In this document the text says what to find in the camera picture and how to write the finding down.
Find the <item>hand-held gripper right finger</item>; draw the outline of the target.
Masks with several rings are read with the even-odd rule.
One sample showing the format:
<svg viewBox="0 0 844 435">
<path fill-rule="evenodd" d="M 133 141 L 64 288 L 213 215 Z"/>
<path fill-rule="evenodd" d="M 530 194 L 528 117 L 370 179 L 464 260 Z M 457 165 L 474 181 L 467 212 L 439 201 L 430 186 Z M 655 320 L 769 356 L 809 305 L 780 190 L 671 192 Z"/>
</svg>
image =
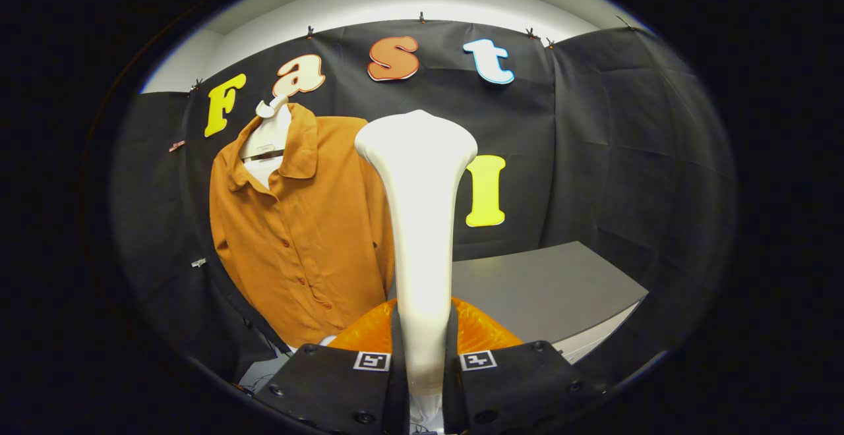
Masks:
<svg viewBox="0 0 844 435">
<path fill-rule="evenodd" d="M 597 381 L 551 343 L 519 342 L 458 298 L 446 328 L 444 370 L 446 434 L 559 434 L 597 405 Z"/>
</svg>

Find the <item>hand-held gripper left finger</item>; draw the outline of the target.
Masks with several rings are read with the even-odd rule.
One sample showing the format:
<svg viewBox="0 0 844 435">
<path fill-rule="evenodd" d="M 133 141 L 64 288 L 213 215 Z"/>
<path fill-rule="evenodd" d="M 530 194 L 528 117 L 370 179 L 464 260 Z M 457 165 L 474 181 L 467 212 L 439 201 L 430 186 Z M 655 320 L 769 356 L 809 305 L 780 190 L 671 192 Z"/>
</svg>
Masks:
<svg viewBox="0 0 844 435">
<path fill-rule="evenodd" d="M 406 380 L 397 301 L 356 321 L 340 346 L 308 344 L 269 379 L 256 399 L 301 434 L 407 434 Z"/>
</svg>

